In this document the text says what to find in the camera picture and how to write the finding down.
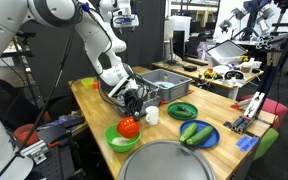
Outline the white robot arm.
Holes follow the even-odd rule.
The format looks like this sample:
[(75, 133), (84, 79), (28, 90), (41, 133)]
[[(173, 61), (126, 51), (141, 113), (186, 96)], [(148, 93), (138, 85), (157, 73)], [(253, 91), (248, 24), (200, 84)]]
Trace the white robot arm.
[(139, 88), (132, 69), (117, 55), (126, 50), (126, 43), (113, 32), (139, 25), (130, 0), (103, 0), (98, 7), (89, 0), (0, 0), (0, 57), (27, 21), (73, 27), (108, 96), (125, 99)]

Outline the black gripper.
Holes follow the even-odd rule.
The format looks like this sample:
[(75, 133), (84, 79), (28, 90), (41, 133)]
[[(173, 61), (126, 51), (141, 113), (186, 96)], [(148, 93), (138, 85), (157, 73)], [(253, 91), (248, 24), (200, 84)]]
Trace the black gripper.
[(135, 90), (131, 89), (123, 94), (125, 109), (129, 115), (134, 115), (135, 121), (140, 120), (140, 111), (142, 109), (143, 100), (138, 97)]

